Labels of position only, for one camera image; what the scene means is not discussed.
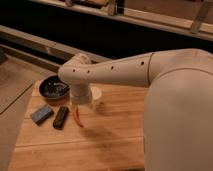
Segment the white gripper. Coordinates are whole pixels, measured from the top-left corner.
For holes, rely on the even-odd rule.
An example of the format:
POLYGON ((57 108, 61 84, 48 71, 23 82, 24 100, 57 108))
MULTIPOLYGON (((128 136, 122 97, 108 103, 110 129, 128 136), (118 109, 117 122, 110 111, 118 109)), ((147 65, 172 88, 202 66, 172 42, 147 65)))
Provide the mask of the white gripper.
POLYGON ((72 84, 70 86, 70 98, 74 104, 87 104, 92 99, 92 93, 88 84, 72 84))

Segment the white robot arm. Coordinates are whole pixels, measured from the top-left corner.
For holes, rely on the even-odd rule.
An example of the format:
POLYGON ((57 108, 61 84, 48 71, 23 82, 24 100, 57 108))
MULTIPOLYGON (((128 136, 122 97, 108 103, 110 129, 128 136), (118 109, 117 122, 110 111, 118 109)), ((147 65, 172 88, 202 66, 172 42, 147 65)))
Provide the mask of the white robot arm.
POLYGON ((157 51, 98 64, 80 53, 58 76, 77 104, 89 101, 91 83, 146 87, 145 171, 213 171, 213 53, 157 51))

